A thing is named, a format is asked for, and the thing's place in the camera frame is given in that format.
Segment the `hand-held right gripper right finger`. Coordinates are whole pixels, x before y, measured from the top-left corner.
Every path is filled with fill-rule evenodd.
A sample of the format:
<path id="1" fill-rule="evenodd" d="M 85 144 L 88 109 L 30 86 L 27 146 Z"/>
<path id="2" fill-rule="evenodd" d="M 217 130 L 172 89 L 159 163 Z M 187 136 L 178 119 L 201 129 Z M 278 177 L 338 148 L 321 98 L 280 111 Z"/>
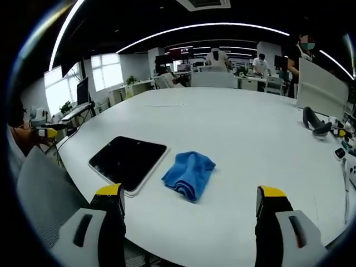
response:
<path id="1" fill-rule="evenodd" d="M 318 227 L 280 189 L 260 185 L 255 266 L 317 266 L 328 253 Z"/>

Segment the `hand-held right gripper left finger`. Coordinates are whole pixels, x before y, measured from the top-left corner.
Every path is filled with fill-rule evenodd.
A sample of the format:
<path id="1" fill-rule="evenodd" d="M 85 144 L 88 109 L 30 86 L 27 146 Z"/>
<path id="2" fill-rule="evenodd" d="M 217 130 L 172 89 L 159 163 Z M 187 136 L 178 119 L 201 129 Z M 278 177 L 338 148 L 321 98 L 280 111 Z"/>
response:
<path id="1" fill-rule="evenodd" d="M 61 266 L 125 266 L 125 234 L 123 185 L 108 185 L 64 223 L 51 252 Z"/>

